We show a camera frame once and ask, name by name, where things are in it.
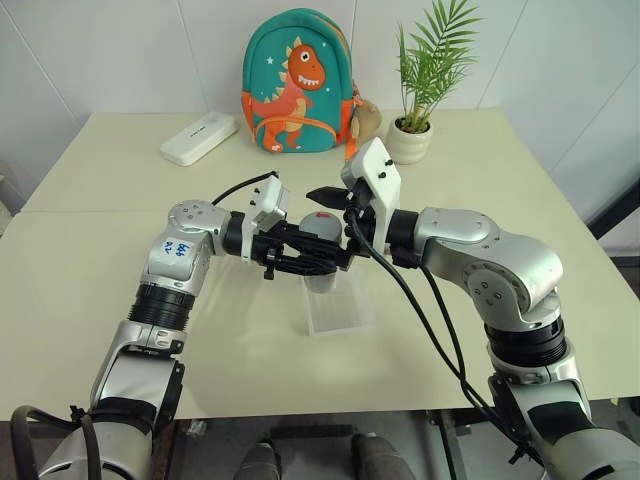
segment orange dinosaur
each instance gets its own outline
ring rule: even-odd
[[[255,98],[251,99],[253,112],[262,118],[304,117],[307,110],[312,107],[311,99],[304,94],[304,91],[318,90],[324,85],[324,67],[311,46],[303,44],[300,37],[296,37],[293,49],[287,46],[286,53],[287,60],[282,63],[282,66],[287,71],[279,74],[284,87],[276,88],[276,93],[271,98],[265,97],[263,102]],[[268,122],[265,125],[262,143],[270,152],[280,153],[283,147],[276,137],[282,132],[287,132],[287,145],[299,149],[300,145],[296,144],[296,139],[302,133],[301,129],[302,123],[298,122]]]

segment white table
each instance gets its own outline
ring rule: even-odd
[[[273,156],[241,131],[189,168],[158,145],[197,115],[94,115],[0,240],[4,365],[0,416],[29,403],[60,415],[87,406],[117,323],[134,301],[147,249],[178,201],[210,199],[278,168],[289,221],[317,208],[305,192],[340,186],[343,149]],[[499,110],[439,111],[429,156],[400,166],[402,208],[483,211],[560,256],[563,318],[588,395],[640,394],[638,301]],[[225,200],[244,209],[250,191]],[[238,258],[215,259],[182,355],[182,418],[466,406],[416,315],[373,261],[357,259],[376,310],[362,333],[309,337],[300,279]],[[426,282],[404,271],[436,331],[446,330]],[[472,384],[489,397],[482,322],[440,282]]]

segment potted plant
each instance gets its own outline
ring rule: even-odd
[[[479,21],[472,16],[477,7],[467,8],[468,0],[434,1],[427,16],[428,25],[416,22],[417,34],[410,34],[414,45],[406,45],[405,32],[399,27],[400,85],[404,115],[391,122],[385,140],[391,158],[408,164],[421,160],[431,141],[433,110],[467,74],[470,43],[476,32],[467,25]]]

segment white flower pot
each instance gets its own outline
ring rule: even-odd
[[[394,120],[389,125],[384,144],[395,163],[407,165],[424,158],[432,136],[433,126],[424,133],[407,133],[396,127]]]

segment teal backpack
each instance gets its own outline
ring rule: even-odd
[[[264,22],[244,56],[242,109],[254,141],[272,153],[321,152],[343,142],[360,98],[340,28],[296,8]]]

